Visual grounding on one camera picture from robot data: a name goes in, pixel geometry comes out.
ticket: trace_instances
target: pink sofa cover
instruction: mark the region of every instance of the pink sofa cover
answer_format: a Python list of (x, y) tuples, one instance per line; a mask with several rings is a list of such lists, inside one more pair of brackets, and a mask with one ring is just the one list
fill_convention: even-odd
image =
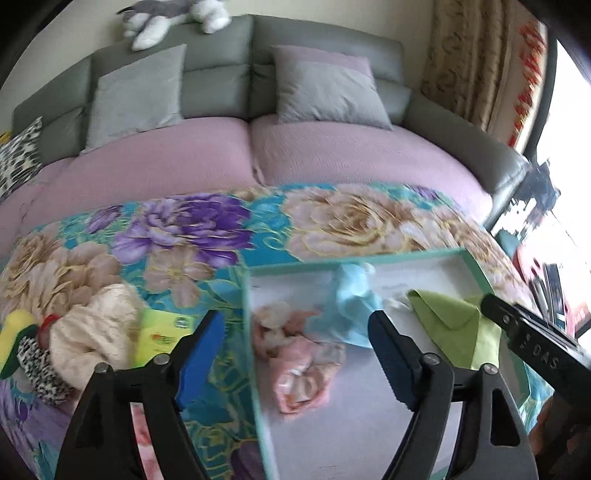
[(256, 186), (248, 124), (192, 118), (81, 155), (39, 194), (23, 231), (122, 202)]
[(491, 196), (464, 165), (404, 128), (275, 121), (267, 115), (251, 124), (255, 161), (267, 184), (407, 183), (439, 190), (479, 223), (491, 212)]
[(48, 165), (0, 204), (0, 269), (3, 265), (2, 258), (10, 253), (16, 239), (27, 233), (23, 231), (22, 226), (29, 208), (43, 189), (50, 185), (72, 160), (73, 158), (65, 158)]

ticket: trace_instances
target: gray throw pillow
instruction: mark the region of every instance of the gray throw pillow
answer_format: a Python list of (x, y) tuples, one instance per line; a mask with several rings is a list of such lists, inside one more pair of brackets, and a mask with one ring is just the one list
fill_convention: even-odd
[(279, 123), (322, 120), (392, 130), (369, 60), (275, 46)]
[(183, 120), (180, 95), (186, 48), (182, 44), (159, 51), (99, 78), (82, 153)]

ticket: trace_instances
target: leopard print fabric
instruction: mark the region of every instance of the leopard print fabric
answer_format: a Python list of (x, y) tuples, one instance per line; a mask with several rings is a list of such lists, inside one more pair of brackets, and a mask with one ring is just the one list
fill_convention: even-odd
[(41, 117), (0, 147), (0, 202), (43, 167), (38, 150), (40, 135)]
[(18, 344), (18, 362), (37, 396), (47, 405), (64, 403), (72, 393), (51, 364), (49, 350), (42, 349), (34, 338), (23, 337)]

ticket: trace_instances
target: beige curtain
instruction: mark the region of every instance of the beige curtain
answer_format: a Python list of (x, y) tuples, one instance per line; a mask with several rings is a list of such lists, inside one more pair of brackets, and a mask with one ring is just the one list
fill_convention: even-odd
[(512, 0), (434, 0), (423, 95), (487, 131), (504, 88), (512, 19)]

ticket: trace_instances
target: wall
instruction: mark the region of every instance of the wall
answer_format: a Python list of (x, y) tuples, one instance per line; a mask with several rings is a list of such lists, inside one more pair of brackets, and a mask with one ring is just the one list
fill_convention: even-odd
[[(12, 111), (60, 72), (120, 40), (115, 12), (133, 0), (73, 0), (29, 45), (0, 90), (0, 132)], [(229, 0), (232, 15), (315, 20), (400, 40), (407, 84), (417, 87), (427, 58), (433, 0)]]

